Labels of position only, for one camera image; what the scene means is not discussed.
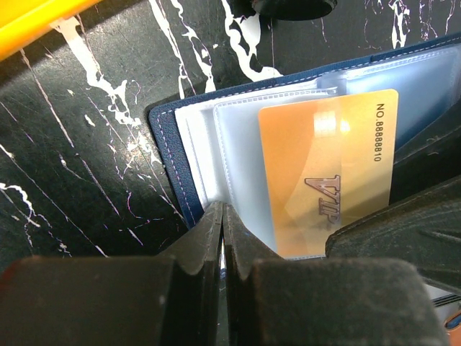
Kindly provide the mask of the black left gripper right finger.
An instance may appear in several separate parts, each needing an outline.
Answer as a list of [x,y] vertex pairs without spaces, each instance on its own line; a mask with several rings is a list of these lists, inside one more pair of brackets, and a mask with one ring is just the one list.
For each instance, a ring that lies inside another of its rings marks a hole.
[[280,257],[223,207],[232,345],[447,345],[416,268],[399,259]]

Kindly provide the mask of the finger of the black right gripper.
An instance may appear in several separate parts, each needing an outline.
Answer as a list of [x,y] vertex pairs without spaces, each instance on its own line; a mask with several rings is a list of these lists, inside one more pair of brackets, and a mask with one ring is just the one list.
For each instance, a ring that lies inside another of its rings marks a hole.
[[390,203],[460,175],[460,105],[425,127],[395,153]]
[[326,241],[327,257],[387,257],[414,265],[426,283],[460,293],[460,178],[345,226]]

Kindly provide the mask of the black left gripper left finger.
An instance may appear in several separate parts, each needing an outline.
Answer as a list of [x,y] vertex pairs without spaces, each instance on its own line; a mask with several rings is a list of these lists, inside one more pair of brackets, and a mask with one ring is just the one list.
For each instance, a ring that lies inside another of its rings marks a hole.
[[28,257],[1,275],[3,345],[214,345],[223,204],[154,257]]

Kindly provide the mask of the gold VIP credit card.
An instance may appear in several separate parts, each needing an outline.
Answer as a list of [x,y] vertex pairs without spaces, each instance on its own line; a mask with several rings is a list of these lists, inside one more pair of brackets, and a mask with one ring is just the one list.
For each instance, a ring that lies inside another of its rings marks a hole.
[[259,111],[280,256],[322,255],[333,232],[388,205],[397,117],[394,89]]

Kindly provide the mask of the navy blue card holder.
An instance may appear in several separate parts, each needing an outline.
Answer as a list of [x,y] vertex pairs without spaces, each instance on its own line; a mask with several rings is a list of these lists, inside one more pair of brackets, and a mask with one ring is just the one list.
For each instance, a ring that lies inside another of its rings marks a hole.
[[398,199],[398,162],[455,127],[460,36],[154,107],[151,130],[188,227],[214,202],[288,259]]

